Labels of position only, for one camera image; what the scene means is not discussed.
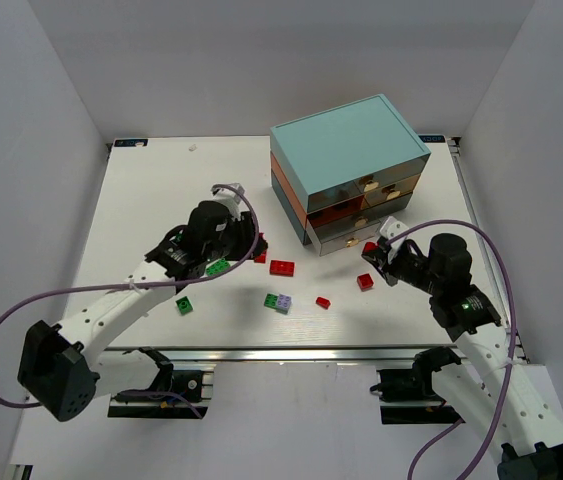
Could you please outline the red curved lego brick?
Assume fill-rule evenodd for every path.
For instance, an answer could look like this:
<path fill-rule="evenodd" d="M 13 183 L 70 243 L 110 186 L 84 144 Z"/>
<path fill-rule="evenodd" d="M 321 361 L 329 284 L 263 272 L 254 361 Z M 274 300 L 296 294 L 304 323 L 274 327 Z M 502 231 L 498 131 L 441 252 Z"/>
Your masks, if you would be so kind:
<path fill-rule="evenodd" d="M 377 245 L 374 242 L 367 242 L 364 245 L 363 252 L 368 252 L 377 248 Z"/>

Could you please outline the red square lego brick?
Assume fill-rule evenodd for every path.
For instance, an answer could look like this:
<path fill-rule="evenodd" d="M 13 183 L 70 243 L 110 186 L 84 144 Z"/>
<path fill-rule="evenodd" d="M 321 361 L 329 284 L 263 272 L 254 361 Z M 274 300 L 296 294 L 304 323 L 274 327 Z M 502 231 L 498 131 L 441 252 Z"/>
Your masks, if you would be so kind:
<path fill-rule="evenodd" d="M 369 273 L 359 275 L 356 281 L 361 291 L 369 290 L 374 286 L 374 281 Z"/>

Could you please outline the clear bottom drawer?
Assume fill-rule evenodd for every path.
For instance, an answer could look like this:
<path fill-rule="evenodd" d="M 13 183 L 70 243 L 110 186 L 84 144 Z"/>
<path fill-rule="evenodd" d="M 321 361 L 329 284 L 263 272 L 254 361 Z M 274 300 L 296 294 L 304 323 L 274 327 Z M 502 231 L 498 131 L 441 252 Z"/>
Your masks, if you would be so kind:
<path fill-rule="evenodd" d="M 374 238 L 378 235 L 382 224 L 388 216 L 368 220 L 361 226 L 336 226 L 333 223 L 323 227 L 313 228 L 307 226 L 307 234 L 319 256 L 351 248 L 359 243 Z"/>

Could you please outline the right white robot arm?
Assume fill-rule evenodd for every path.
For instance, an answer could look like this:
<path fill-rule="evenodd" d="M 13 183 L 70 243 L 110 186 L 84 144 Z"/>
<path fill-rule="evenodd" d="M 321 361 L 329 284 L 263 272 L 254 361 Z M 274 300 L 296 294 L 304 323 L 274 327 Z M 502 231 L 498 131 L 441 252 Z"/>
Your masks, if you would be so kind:
<path fill-rule="evenodd" d="M 433 318 L 452 347 L 420 352 L 412 381 L 426 396 L 450 404 L 482 438 L 500 479 L 563 479 L 563 422 L 510 352 L 512 331 L 472 282 L 472 257 L 459 236 L 435 235 L 427 253 L 394 233 L 364 246 L 362 258 L 389 284 L 429 296 Z"/>

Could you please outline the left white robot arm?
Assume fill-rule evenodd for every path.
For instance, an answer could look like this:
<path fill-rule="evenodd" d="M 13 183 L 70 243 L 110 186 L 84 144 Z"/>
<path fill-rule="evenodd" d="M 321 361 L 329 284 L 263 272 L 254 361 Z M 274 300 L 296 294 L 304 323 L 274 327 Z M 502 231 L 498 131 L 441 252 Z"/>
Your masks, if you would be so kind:
<path fill-rule="evenodd" d="M 121 285 L 54 325 L 30 327 L 19 383 L 60 422 L 97 397 L 166 395 L 173 366 L 164 355 L 151 347 L 112 355 L 108 346 L 152 309 L 205 279 L 210 263 L 249 260 L 265 245 L 252 212 L 230 200 L 200 202 L 187 224 L 170 230 Z"/>

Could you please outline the red flat lego plate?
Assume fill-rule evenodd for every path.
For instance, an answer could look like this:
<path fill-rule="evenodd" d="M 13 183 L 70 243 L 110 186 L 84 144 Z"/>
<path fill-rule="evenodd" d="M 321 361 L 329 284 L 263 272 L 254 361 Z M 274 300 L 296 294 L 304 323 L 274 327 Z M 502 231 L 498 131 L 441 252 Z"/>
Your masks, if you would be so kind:
<path fill-rule="evenodd" d="M 291 261 L 271 260 L 269 273 L 275 276 L 293 277 L 295 263 Z"/>

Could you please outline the green flat lego plate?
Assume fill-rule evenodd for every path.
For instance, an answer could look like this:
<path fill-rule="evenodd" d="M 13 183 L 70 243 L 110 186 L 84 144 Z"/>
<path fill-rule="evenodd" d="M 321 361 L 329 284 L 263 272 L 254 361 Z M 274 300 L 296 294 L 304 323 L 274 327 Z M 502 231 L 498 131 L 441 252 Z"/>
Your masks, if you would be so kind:
<path fill-rule="evenodd" d="M 221 258 L 206 267 L 205 274 L 207 277 L 221 274 L 222 272 L 228 270 L 231 267 L 229 261 Z"/>

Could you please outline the green and purple lego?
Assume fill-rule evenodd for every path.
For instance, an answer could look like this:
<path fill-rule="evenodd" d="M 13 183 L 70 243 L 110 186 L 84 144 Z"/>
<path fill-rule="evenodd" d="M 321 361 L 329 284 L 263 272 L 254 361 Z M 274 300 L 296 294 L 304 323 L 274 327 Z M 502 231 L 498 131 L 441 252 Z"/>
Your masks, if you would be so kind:
<path fill-rule="evenodd" d="M 264 306 L 277 312 L 287 314 L 292 306 L 292 298 L 284 294 L 268 293 L 264 300 Z"/>

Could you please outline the small red lego slope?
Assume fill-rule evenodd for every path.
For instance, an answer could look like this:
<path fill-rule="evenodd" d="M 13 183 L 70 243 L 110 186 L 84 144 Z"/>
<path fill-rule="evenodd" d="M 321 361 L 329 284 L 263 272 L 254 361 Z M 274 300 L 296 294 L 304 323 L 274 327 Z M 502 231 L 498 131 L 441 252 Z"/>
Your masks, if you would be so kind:
<path fill-rule="evenodd" d="M 331 301 L 325 297 L 317 297 L 315 303 L 323 309 L 329 309 L 331 306 Z"/>

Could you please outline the green square lego brick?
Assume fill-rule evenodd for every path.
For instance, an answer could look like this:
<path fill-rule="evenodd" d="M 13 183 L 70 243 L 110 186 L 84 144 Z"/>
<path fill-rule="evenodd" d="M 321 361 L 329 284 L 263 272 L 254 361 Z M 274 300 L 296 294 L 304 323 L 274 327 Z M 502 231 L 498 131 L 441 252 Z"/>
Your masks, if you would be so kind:
<path fill-rule="evenodd" d="M 193 305 L 187 296 L 181 297 L 176 300 L 178 312 L 181 315 L 187 315 L 193 311 Z"/>

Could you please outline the teal orange drawer cabinet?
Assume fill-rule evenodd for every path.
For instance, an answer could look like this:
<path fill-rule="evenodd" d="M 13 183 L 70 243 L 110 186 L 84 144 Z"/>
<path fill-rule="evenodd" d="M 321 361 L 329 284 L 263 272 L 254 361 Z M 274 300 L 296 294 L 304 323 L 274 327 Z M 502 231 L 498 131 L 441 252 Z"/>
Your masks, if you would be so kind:
<path fill-rule="evenodd" d="M 308 225 L 361 226 L 405 209 L 430 155 L 383 94 L 270 130 L 273 190 L 313 247 Z"/>

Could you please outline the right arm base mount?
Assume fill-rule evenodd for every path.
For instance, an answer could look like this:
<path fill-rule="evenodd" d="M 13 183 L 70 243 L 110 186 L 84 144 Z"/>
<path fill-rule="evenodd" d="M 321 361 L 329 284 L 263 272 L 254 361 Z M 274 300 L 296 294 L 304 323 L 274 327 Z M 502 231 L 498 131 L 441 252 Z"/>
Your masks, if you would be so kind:
<path fill-rule="evenodd" d="M 460 364 L 460 357 L 450 347 L 435 347 L 418 353 L 409 369 L 379 370 L 379 382 L 369 392 L 379 398 L 381 423 L 450 425 L 460 420 L 459 414 L 432 388 L 433 373 Z"/>

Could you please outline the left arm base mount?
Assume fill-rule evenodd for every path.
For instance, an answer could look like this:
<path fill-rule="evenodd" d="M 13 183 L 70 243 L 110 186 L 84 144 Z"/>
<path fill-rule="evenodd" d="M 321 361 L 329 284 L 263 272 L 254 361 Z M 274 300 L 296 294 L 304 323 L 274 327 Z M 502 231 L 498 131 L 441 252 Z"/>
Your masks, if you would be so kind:
<path fill-rule="evenodd" d="M 155 373 L 124 384 L 111 396 L 108 417 L 124 419 L 194 419 L 205 417 L 212 398 L 213 371 L 209 367 L 176 366 L 164 353 L 151 347 L 124 351 L 137 354 L 155 367 Z"/>

